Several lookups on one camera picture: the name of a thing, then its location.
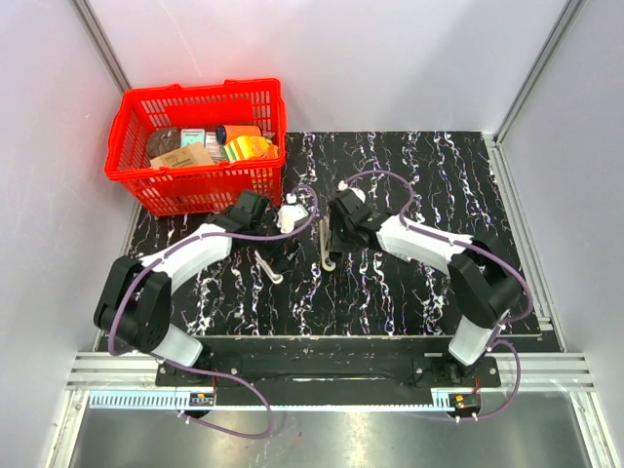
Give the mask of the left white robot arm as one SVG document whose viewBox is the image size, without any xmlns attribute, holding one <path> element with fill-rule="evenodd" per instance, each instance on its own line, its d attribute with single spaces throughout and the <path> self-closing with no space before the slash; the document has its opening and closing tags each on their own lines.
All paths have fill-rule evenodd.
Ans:
<svg viewBox="0 0 624 468">
<path fill-rule="evenodd" d="M 211 374 L 201 342 L 171 322 L 172 298 L 184 283 L 236 249 L 256 245 L 273 256 L 260 262 L 269 277 L 281 281 L 280 269 L 298 248 L 295 230 L 309 212 L 290 195 L 274 207 L 268 197 L 251 190 L 223 211 L 207 216 L 191 234 L 153 254 L 117 258 L 102 290 L 94 323 L 108 334 L 112 356 L 124 347 L 177 363 L 177 374 L 190 385 L 201 385 Z"/>
</svg>

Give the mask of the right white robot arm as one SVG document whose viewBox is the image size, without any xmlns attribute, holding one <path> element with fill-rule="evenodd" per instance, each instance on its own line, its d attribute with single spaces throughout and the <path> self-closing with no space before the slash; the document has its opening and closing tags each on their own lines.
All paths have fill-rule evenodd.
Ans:
<svg viewBox="0 0 624 468">
<path fill-rule="evenodd" d="M 501 258 L 493 237 L 448 233 L 403 214 L 376 212 L 360 189 L 339 191 L 319 229 L 322 264 L 328 272 L 342 255 L 372 250 L 405 262 L 415 260 L 449 277 L 461 317 L 443 371 L 456 386 L 477 376 L 477 362 L 527 287 L 523 276 Z"/>
</svg>

